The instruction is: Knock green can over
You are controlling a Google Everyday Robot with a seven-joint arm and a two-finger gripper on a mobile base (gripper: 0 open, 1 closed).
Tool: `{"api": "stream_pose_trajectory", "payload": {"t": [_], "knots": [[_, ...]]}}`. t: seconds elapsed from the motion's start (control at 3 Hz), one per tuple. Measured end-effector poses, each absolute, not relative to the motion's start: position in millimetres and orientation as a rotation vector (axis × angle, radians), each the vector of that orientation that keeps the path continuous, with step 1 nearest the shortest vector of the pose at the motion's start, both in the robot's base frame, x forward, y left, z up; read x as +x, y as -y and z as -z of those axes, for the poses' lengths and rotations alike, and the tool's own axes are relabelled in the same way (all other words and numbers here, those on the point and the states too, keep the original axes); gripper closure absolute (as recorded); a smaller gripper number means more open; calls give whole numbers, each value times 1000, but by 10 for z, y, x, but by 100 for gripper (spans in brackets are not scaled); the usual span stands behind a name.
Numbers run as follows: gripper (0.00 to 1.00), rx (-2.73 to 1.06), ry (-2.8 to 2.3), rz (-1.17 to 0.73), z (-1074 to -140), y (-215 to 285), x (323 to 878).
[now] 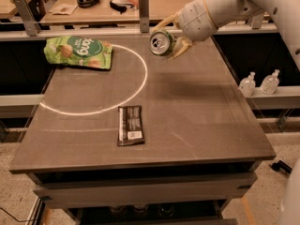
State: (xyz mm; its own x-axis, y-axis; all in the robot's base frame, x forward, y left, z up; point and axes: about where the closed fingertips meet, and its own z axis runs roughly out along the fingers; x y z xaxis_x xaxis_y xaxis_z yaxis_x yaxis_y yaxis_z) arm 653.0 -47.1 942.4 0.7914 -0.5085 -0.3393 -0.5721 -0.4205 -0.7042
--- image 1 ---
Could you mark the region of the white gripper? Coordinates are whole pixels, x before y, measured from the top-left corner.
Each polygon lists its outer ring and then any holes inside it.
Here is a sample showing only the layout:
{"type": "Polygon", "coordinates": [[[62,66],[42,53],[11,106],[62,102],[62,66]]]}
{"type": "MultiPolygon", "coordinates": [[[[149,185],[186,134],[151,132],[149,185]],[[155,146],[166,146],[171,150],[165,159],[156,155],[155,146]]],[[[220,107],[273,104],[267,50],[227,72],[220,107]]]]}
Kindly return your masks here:
{"type": "Polygon", "coordinates": [[[192,41],[204,41],[218,30],[210,16],[205,0],[194,0],[186,4],[180,12],[159,22],[152,32],[164,29],[170,23],[176,28],[180,27],[185,37],[179,37],[175,41],[171,53],[167,56],[168,61],[185,53],[192,46],[192,41]]]}

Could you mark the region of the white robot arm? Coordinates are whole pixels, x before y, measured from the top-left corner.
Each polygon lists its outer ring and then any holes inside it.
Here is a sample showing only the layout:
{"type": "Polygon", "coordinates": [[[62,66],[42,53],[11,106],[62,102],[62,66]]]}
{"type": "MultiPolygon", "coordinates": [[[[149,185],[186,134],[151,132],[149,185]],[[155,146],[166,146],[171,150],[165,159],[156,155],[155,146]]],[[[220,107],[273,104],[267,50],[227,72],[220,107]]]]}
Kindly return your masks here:
{"type": "Polygon", "coordinates": [[[174,59],[224,25],[264,12],[300,68],[300,0],[193,0],[152,29],[150,51],[174,59]]]}

